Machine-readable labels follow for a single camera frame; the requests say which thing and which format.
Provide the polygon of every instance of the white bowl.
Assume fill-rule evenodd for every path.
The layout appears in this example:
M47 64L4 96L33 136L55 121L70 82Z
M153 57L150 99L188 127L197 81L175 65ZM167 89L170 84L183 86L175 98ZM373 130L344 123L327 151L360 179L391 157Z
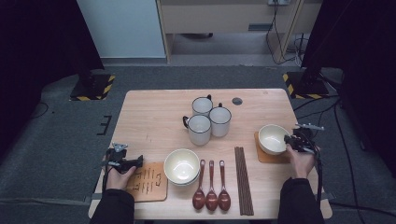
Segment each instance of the white bowl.
M165 159L163 169L166 177L175 185L185 186L196 180L200 172L198 156L186 148L171 152Z
M259 131L259 142L262 150L270 155L279 155L286 151L285 135L290 136L284 128L268 124Z

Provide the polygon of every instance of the mug handle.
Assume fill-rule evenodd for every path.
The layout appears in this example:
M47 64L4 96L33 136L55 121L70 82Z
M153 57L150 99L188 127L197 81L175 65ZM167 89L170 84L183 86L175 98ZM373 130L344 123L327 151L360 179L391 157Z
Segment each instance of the mug handle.
M184 124L184 127L186 127L186 128L189 128L189 125L187 124L188 120L189 120L189 117L183 116L183 124Z

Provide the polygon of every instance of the black sleeve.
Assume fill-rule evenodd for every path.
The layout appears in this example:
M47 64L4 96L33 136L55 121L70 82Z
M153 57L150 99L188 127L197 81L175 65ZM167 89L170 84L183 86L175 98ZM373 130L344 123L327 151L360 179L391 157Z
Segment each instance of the black sleeve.
M121 189L107 189L90 223L134 223L134 196Z
M278 224L324 223L309 181L303 178L288 179L280 191Z

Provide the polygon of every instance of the white mug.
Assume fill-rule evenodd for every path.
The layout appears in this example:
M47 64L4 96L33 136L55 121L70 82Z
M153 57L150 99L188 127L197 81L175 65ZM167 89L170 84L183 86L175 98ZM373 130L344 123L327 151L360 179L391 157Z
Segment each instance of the white mug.
M206 97L198 97L192 102L193 115L209 116L210 110L213 108L212 96L209 94Z
M230 130L231 112L222 106L213 108L209 113L209 118L212 123L212 134L216 137L225 136Z
M212 125L207 116L194 115L191 118L184 116L183 124L189 129L189 137L192 143L203 146L209 142Z

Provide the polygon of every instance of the black curtain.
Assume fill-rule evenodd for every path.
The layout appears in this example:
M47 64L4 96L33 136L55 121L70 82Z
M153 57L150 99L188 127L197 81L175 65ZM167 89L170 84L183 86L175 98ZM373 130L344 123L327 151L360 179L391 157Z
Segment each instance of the black curtain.
M323 0L304 67L344 71L339 91L364 149L376 151L396 177L396 1Z
M43 87L81 67L104 68L77 1L0 0L0 158Z

